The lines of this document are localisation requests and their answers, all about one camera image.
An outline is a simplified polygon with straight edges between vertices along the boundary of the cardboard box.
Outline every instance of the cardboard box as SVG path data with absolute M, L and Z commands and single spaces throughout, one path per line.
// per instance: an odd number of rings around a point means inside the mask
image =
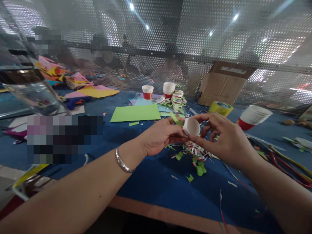
M 211 106 L 213 101 L 219 100 L 232 105 L 255 70 L 253 67 L 216 61 L 202 80 L 198 104 Z

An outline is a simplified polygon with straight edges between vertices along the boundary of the metal mesh screen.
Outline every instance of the metal mesh screen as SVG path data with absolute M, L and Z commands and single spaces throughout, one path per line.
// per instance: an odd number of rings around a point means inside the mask
M 199 95 L 215 60 L 257 67 L 236 104 L 312 104 L 311 0 L 1 0 L 1 44 L 18 41 L 96 84 Z

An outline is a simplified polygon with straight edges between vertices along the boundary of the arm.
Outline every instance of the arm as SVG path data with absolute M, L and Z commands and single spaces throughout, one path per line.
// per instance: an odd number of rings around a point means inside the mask
M 122 144 L 124 164 L 136 168 L 147 155 L 169 143 L 186 142 L 172 118 L 152 125 L 137 138 Z M 0 222 L 3 233 L 84 233 L 130 177 L 119 166 L 115 149 L 36 194 Z
M 285 233 L 312 232 L 312 194 L 279 169 L 263 160 L 252 148 L 242 129 L 218 113 L 194 116 L 209 120 L 201 136 L 190 137 L 226 164 L 245 173 L 266 202 Z M 209 141 L 205 140 L 211 131 Z

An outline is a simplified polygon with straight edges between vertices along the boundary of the yellow tape roll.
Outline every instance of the yellow tape roll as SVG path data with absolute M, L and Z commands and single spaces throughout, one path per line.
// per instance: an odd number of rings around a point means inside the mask
M 221 101 L 214 101 L 209 108 L 209 113 L 218 112 L 219 114 L 227 117 L 228 114 L 233 110 L 230 104 Z

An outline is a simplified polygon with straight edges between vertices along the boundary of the silver bracelet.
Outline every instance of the silver bracelet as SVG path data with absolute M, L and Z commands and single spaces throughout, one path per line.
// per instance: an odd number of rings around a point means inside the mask
M 120 156 L 119 156 L 118 148 L 119 148 L 119 146 L 118 146 L 117 149 L 116 149 L 116 158 L 117 158 L 117 162 L 118 162 L 119 166 L 120 166 L 125 172 L 133 173 L 133 172 L 135 171 L 135 169 L 131 170 L 131 169 L 129 169 L 129 168 L 123 163 L 123 161 L 121 160 L 121 158 L 120 158 Z

